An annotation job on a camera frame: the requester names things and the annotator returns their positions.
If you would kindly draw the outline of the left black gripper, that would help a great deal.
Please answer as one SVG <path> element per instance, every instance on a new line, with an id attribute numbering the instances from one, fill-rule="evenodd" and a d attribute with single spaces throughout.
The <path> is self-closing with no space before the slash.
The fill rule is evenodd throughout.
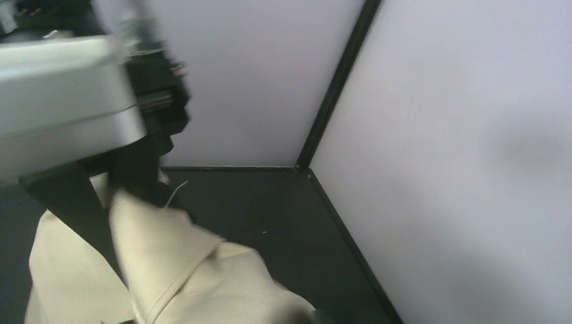
<path id="1" fill-rule="evenodd" d="M 190 93 L 180 75 L 183 67 L 164 50 L 127 58 L 125 68 L 146 133 L 133 144 L 83 160 L 88 175 L 106 172 L 113 188 L 138 197 L 159 195 L 160 158 L 173 149 L 171 137 L 190 121 L 185 108 Z"/>

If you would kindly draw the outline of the beige canvas backpack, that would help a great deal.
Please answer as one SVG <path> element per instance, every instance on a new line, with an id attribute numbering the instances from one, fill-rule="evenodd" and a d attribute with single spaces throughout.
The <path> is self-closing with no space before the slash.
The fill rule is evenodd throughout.
<path id="1" fill-rule="evenodd" d="M 26 323 L 316 323 L 315 308 L 276 282 L 258 252 L 91 178 L 119 270 L 46 211 L 29 258 Z"/>

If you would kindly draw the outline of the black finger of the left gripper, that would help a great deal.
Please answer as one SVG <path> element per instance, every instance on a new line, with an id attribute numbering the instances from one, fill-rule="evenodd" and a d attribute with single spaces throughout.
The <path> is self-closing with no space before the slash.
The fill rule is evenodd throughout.
<path id="1" fill-rule="evenodd" d="M 106 169 L 74 162 L 19 178 L 23 189 L 105 258 L 122 278 L 115 254 L 108 210 L 91 184 Z"/>

